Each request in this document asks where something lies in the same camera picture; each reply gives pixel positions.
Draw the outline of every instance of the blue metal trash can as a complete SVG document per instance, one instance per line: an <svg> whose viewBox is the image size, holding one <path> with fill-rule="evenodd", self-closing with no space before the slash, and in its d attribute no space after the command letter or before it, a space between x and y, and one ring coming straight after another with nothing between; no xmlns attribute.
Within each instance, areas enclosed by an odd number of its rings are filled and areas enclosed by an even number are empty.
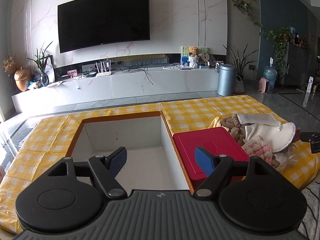
<svg viewBox="0 0 320 240"><path fill-rule="evenodd" d="M231 96L235 92L237 68L232 65L219 65L217 93L221 96Z"/></svg>

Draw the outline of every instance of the white wi-fi router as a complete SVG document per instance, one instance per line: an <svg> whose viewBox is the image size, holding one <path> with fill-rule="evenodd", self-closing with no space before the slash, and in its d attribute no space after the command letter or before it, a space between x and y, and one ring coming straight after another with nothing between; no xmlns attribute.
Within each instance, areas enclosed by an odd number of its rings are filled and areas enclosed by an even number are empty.
<svg viewBox="0 0 320 240"><path fill-rule="evenodd" d="M109 76L111 75L111 60L107 62L107 68L109 71L106 69L106 65L104 64L104 61L100 62L101 69L99 70L99 65L96 63L96 67L98 70L98 73L96 74L96 77L103 77L103 76Z"/></svg>

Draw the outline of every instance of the tv screen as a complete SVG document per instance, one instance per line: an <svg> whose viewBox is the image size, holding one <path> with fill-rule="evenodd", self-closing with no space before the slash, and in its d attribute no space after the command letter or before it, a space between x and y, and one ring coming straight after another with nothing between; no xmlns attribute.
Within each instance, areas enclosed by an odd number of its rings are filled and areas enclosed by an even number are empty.
<svg viewBox="0 0 320 240"><path fill-rule="evenodd" d="M60 53L150 40L149 0L74 0L58 5Z"/></svg>

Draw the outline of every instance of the metal screw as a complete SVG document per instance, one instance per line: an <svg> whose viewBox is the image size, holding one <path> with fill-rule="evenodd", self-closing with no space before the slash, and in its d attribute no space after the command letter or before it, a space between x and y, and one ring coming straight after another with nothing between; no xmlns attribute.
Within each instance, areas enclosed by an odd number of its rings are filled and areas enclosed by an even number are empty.
<svg viewBox="0 0 320 240"><path fill-rule="evenodd" d="M212 194L212 191L207 188L202 188L202 189L197 190L196 194L199 197L209 197Z"/></svg>
<svg viewBox="0 0 320 240"><path fill-rule="evenodd" d="M120 188L113 188L108 193L111 197L121 197L124 194L124 190Z"/></svg>

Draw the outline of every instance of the red plastic box lid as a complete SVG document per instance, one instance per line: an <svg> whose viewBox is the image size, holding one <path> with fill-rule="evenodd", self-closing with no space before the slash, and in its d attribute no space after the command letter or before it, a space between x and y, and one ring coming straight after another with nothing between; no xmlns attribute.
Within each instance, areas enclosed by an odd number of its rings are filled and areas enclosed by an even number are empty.
<svg viewBox="0 0 320 240"><path fill-rule="evenodd" d="M202 146L215 156L225 154L235 161L249 161L246 152L223 127L176 133L173 135L173 140L192 180L206 178L196 163L195 150L197 146Z"/></svg>

